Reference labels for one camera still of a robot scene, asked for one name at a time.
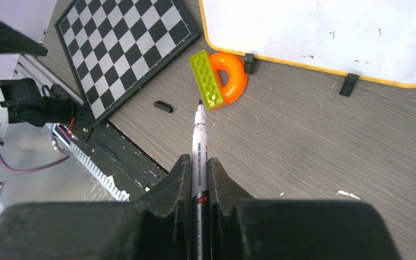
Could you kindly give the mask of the yellow framed whiteboard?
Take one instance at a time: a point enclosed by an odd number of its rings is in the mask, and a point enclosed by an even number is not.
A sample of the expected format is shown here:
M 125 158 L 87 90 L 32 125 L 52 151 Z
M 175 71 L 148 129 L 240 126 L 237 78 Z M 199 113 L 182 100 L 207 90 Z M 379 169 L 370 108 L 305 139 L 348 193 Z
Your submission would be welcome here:
M 416 88 L 416 1 L 200 1 L 208 45 Z

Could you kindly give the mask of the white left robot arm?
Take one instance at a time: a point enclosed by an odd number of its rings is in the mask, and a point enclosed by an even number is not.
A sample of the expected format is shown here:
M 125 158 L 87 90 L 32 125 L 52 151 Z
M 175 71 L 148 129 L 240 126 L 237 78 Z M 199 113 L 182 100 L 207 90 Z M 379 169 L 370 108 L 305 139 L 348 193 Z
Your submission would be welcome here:
M 47 49 L 0 21 L 0 54 L 45 56 Z M 31 78 L 0 80 L 0 123 L 27 122 L 36 127 L 64 124 L 75 118 L 80 106 L 55 93 L 45 96 Z

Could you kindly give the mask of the white black marker pen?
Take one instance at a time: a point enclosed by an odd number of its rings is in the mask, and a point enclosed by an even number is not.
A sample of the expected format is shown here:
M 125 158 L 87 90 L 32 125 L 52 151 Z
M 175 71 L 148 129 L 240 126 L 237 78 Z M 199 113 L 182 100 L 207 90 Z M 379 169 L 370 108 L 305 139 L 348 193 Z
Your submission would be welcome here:
M 199 100 L 192 135 L 189 259 L 211 259 L 209 213 L 206 113 L 203 101 Z

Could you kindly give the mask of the black marker cap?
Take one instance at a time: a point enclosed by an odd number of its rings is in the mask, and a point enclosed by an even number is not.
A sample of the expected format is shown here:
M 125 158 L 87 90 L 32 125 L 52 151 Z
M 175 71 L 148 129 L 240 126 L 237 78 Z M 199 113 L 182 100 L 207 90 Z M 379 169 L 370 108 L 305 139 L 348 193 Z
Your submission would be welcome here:
M 156 101 L 154 102 L 153 106 L 163 111 L 166 111 L 168 113 L 173 113 L 173 110 L 174 110 L 172 105 L 163 101 Z

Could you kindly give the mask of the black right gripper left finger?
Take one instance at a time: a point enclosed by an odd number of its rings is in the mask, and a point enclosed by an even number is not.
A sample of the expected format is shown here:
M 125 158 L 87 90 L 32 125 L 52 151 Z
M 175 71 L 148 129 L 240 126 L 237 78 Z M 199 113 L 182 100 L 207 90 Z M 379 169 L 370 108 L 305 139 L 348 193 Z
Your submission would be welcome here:
M 0 215 L 0 259 L 188 259 L 191 157 L 135 201 L 21 203 Z

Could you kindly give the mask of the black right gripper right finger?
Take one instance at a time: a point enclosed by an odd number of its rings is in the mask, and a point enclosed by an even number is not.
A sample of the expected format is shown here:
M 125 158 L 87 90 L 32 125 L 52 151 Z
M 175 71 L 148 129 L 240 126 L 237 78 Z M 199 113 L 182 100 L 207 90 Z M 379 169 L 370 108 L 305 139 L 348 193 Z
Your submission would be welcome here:
M 256 199 L 217 158 L 207 165 L 213 259 L 400 259 L 370 204 Z

